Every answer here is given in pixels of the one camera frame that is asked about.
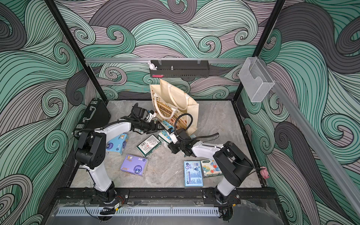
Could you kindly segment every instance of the black metal frame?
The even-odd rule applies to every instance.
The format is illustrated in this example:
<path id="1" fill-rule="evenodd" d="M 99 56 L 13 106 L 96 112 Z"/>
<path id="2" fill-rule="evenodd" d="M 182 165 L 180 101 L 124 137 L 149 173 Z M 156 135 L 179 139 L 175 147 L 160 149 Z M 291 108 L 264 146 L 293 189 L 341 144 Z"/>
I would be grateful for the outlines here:
<path id="1" fill-rule="evenodd" d="M 45 3 L 47 4 L 47 6 L 49 7 L 51 13 L 53 14 L 55 20 L 57 21 L 58 25 L 60 26 L 61 30 L 63 31 L 65 37 L 67 38 L 67 40 L 69 41 L 69 44 L 71 46 L 71 48 L 73 49 L 73 51 L 75 52 L 76 56 L 78 57 L 78 59 L 80 60 L 82 66 L 84 67 L 85 72 L 87 73 L 87 75 L 89 76 L 90 80 L 93 82 L 96 90 L 98 91 L 98 93 L 100 94 L 101 98 L 103 99 L 103 101 L 105 102 L 105 104 L 108 103 L 108 99 L 104 93 L 104 91 L 102 90 L 100 84 L 98 83 L 96 76 L 94 74 L 94 72 L 92 71 L 91 67 L 88 66 L 85 63 L 84 60 L 84 55 L 82 53 L 82 51 L 80 50 L 80 48 L 78 47 L 74 37 L 71 35 L 71 32 L 69 30 L 69 28 L 67 27 L 63 17 L 61 16 L 58 8 L 55 5 L 54 0 L 45 0 Z M 256 46 L 254 53 L 253 53 L 253 57 L 257 57 L 259 56 L 265 42 L 267 41 L 268 36 L 270 35 L 272 28 L 276 22 L 276 19 L 283 7 L 285 3 L 285 0 L 277 0 L 277 2 L 275 3 L 274 9 L 271 13 L 271 16 L 268 19 L 268 22 L 265 26 L 265 30 L 262 33 L 259 43 Z M 240 117 L 240 113 L 239 113 L 239 109 L 236 105 L 237 100 L 239 99 L 240 93 L 243 89 L 243 85 L 242 83 L 240 83 L 240 85 L 238 86 L 234 97 L 232 99 L 195 99 L 196 101 L 231 101 L 236 117 L 239 121 L 243 136 L 245 138 L 245 142 L 246 145 L 248 147 L 248 150 L 250 152 L 252 161 L 254 163 L 255 167 L 259 167 L 259 162 L 257 160 L 257 157 L 255 155 L 255 151 L 252 147 L 251 141 L 247 135 L 245 126 L 243 124 L 243 121 Z M 117 99 L 117 100 L 136 100 L 136 101 L 144 101 L 144 100 L 151 100 L 151 99 Z M 51 209 L 54 206 L 56 200 L 58 199 L 66 199 L 69 200 L 70 198 L 83 198 L 83 196 L 85 195 L 86 199 L 91 199 L 92 203 L 96 203 L 94 196 L 95 196 L 95 191 L 93 189 L 85 189 L 85 188 L 69 188 L 74 177 L 75 174 L 77 172 L 77 168 L 78 168 L 79 164 L 77 164 L 75 166 L 75 169 L 72 173 L 72 175 L 69 178 L 69 184 L 66 188 L 59 188 L 58 191 L 55 194 L 55 197 L 53 198 L 53 201 L 51 202 L 51 205 L 49 207 L 49 210 L 47 212 L 46 215 L 44 215 L 44 219 L 42 220 L 41 224 L 45 224 L 47 217 L 50 215 L 51 213 Z M 257 172 L 260 183 L 262 188 L 237 188 L 236 190 L 234 190 L 231 195 L 239 195 L 240 199 L 251 199 L 251 198 L 273 198 L 275 199 L 276 205 L 278 207 L 278 210 L 280 212 L 281 218 L 284 221 L 284 224 L 288 224 L 285 212 L 281 206 L 280 200 L 278 198 L 278 195 L 276 193 L 276 190 L 274 188 L 265 188 L 266 186 L 266 182 L 265 180 L 262 178 L 262 176 L 260 175 L 259 172 Z M 166 199 L 171 199 L 171 200 L 185 200 L 185 199 L 190 199 L 190 200 L 200 200 L 206 204 L 213 204 L 214 202 L 211 202 L 211 200 L 214 201 L 213 198 L 203 198 L 203 194 L 206 193 L 207 195 L 211 195 L 211 192 L 213 189 L 212 188 L 198 188 L 198 189 L 192 189 L 192 188 L 115 188 L 115 190 L 117 191 L 118 194 L 121 195 L 129 195 L 129 198 L 126 199 L 126 202 L 128 202 L 129 200 L 137 200 L 137 199 L 151 199 L 151 200 L 156 200 L 156 199 L 161 199 L 164 200 L 164 197 L 166 197 Z"/>
<path id="2" fill-rule="evenodd" d="M 238 119 L 239 121 L 239 125 L 240 125 L 240 128 L 241 128 L 241 131 L 243 133 L 243 136 L 244 136 L 244 139 L 245 139 L 245 142 L 246 142 L 246 145 L 248 147 L 248 150 L 249 150 L 249 153 L 250 153 L 250 156 L 251 156 L 251 160 L 254 164 L 254 166 L 256 168 L 259 168 L 260 167 L 260 164 L 259 164 L 259 161 L 257 160 L 257 157 L 256 157 L 256 154 L 255 154 L 255 151 L 252 147 L 252 144 L 251 144 L 251 140 L 247 134 L 247 131 L 245 129 L 245 126 L 244 126 L 244 123 L 243 123 L 243 120 L 241 119 L 240 117 L 240 113 L 239 113 L 239 109 L 236 105 L 236 102 L 235 101 L 231 101 L 232 105 L 233 105 L 233 108 L 234 108 L 234 111 L 235 111 L 235 114 L 236 114 L 236 118 Z M 260 171 L 256 171 L 257 173 L 257 176 L 259 178 L 259 181 L 260 181 L 260 184 L 262 187 L 266 187 L 266 181 L 264 178 L 262 178 L 261 174 L 260 174 Z"/>
<path id="3" fill-rule="evenodd" d="M 210 204 L 221 209 L 229 204 L 237 204 L 241 202 L 241 200 L 273 199 L 282 221 L 285 225 L 289 224 L 275 188 L 236 188 L 230 193 L 231 197 L 229 199 L 229 204 L 226 204 L 225 206 L 216 201 L 212 194 L 213 190 L 214 188 L 115 188 L 118 196 L 128 196 L 128 198 L 125 198 L 124 204 L 130 206 L 135 206 L 139 202 L 144 203 L 146 201 L 171 200 L 176 202 L 189 200 L 193 201 L 194 204 Z M 118 202 L 103 204 L 96 199 L 95 190 L 90 188 L 59 188 L 51 201 L 49 210 L 47 214 L 44 215 L 41 224 L 45 224 L 57 200 L 78 202 L 82 199 L 85 199 L 86 202 L 89 202 L 90 204 L 96 204 L 102 207 L 111 207 Z"/>
<path id="4" fill-rule="evenodd" d="M 100 97 L 102 98 L 104 103 L 107 104 L 108 99 L 107 99 L 103 89 L 101 88 L 98 80 L 96 79 L 95 74 L 94 74 L 93 70 L 91 69 L 91 67 L 88 66 L 85 63 L 85 60 L 84 60 L 85 56 L 82 53 L 79 46 L 77 45 L 74 37 L 72 36 L 72 34 L 70 32 L 70 29 L 66 25 L 66 22 L 65 22 L 64 18 L 61 16 L 60 11 L 59 11 L 58 7 L 56 6 L 54 0 L 44 0 L 44 1 L 45 1 L 46 5 L 48 6 L 50 12 L 52 13 L 53 17 L 55 18 L 56 22 L 58 23 L 60 29 L 64 33 L 64 36 L 68 40 L 68 42 L 70 44 L 70 47 L 72 48 L 75 55 L 79 59 L 79 61 L 80 61 L 81 65 L 82 65 L 82 67 L 84 68 L 86 74 L 88 75 L 88 77 L 90 78 L 92 83 L 94 84 L 94 86 L 95 86 L 96 90 L 98 91 Z"/>

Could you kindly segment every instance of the tissue pack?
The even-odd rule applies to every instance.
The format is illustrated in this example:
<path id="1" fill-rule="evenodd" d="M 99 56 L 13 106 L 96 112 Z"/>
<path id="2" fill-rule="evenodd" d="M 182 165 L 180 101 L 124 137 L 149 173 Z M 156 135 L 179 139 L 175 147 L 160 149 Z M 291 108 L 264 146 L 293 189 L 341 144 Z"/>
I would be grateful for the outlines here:
<path id="1" fill-rule="evenodd" d="M 122 151 L 124 150 L 128 139 L 129 137 L 127 134 L 120 134 L 111 139 L 106 144 L 107 153 L 110 155 L 122 155 Z"/>
<path id="2" fill-rule="evenodd" d="M 185 161 L 185 187 L 202 187 L 204 186 L 202 180 L 200 161 Z"/>
<path id="3" fill-rule="evenodd" d="M 139 176 L 144 176 L 147 166 L 147 159 L 138 156 L 126 155 L 120 170 Z"/>
<path id="4" fill-rule="evenodd" d="M 215 160 L 212 159 L 201 160 L 201 167 L 204 172 L 204 178 L 222 175 L 222 171 L 220 170 L 219 166 L 216 164 Z"/>

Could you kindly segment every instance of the small box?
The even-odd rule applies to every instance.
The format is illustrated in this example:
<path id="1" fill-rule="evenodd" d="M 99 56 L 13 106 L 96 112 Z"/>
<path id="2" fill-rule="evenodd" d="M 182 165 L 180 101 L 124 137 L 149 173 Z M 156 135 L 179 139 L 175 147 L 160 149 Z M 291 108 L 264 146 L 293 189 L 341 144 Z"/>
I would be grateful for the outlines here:
<path id="1" fill-rule="evenodd" d="M 128 139 L 127 134 L 116 136 L 106 144 L 106 152 L 110 155 L 122 155 Z"/>
<path id="2" fill-rule="evenodd" d="M 138 156 L 126 155 L 120 170 L 131 174 L 144 176 L 148 160 Z"/>
<path id="3" fill-rule="evenodd" d="M 155 137 L 155 135 L 151 135 L 146 138 L 145 141 L 141 142 L 137 148 L 146 158 L 150 155 L 155 149 L 157 149 L 161 145 L 160 141 Z"/>
<path id="4" fill-rule="evenodd" d="M 161 142 L 161 145 L 163 145 L 166 149 L 169 149 L 168 145 L 172 142 L 172 140 L 166 130 L 162 130 L 158 134 L 158 139 Z"/>
<path id="5" fill-rule="evenodd" d="M 185 173 L 185 187 L 204 186 L 202 180 L 200 161 L 185 161 L 184 173 Z"/>
<path id="6" fill-rule="evenodd" d="M 222 171 L 220 170 L 219 166 L 216 164 L 215 160 L 212 159 L 201 160 L 201 167 L 204 172 L 204 178 L 222 175 Z"/>

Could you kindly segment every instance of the purple tissue pack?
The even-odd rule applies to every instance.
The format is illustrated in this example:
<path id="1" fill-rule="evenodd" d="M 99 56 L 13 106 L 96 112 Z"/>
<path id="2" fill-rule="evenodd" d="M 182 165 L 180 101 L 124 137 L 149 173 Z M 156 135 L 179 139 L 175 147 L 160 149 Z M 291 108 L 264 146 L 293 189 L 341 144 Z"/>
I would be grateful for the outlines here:
<path id="1" fill-rule="evenodd" d="M 121 165 L 120 170 L 129 172 L 135 175 L 144 176 L 148 160 L 146 158 L 127 155 Z"/>

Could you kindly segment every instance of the robotic arm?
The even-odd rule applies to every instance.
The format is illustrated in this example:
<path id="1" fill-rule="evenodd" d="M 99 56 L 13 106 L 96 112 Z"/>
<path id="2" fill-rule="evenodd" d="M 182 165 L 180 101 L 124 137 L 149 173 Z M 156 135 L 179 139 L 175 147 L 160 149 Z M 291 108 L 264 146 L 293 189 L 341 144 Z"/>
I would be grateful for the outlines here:
<path id="1" fill-rule="evenodd" d="M 106 143 L 117 135 L 131 130 L 139 134 L 149 134 L 164 130 L 164 127 L 158 121 L 151 121 L 155 113 L 147 111 L 148 114 L 144 118 L 145 111 L 145 109 L 138 107 L 136 103 L 130 115 L 122 117 L 124 120 L 79 134 L 80 138 L 75 151 L 75 158 L 83 168 L 88 170 L 95 184 L 94 188 L 98 197 L 105 203 L 113 202 L 116 195 L 114 183 L 108 177 L 103 163 Z M 135 131 L 135 129 L 140 129 L 142 133 Z M 222 181 L 217 185 L 215 192 L 215 197 L 221 203 L 227 202 L 230 192 L 235 187 L 240 186 L 253 168 L 251 161 L 230 141 L 218 145 L 203 143 L 198 140 L 201 137 L 191 139 L 183 128 L 176 131 L 169 129 L 168 133 L 172 139 L 172 143 L 169 144 L 172 153 L 177 154 L 181 150 L 187 156 L 205 157 L 216 161 L 224 175 Z"/>
<path id="2" fill-rule="evenodd" d="M 176 134 L 172 129 L 168 132 L 172 139 L 172 143 L 169 144 L 172 153 L 176 154 L 181 150 L 187 156 L 205 157 L 216 161 L 224 175 L 215 192 L 216 199 L 221 203 L 227 202 L 230 192 L 241 185 L 254 167 L 249 158 L 231 141 L 214 145 L 203 143 L 197 138 L 191 139 L 183 128 L 178 129 Z"/>
<path id="3" fill-rule="evenodd" d="M 136 103 L 132 107 L 130 115 L 121 118 L 123 120 L 109 123 L 93 131 L 79 133 L 80 138 L 75 150 L 75 159 L 83 168 L 88 170 L 101 201 L 111 203 L 115 198 L 114 183 L 107 175 L 104 166 L 106 143 L 117 135 L 128 131 L 150 134 L 163 130 L 164 127 L 158 121 L 151 121 L 155 116 L 154 111 L 147 111 L 138 107 Z"/>

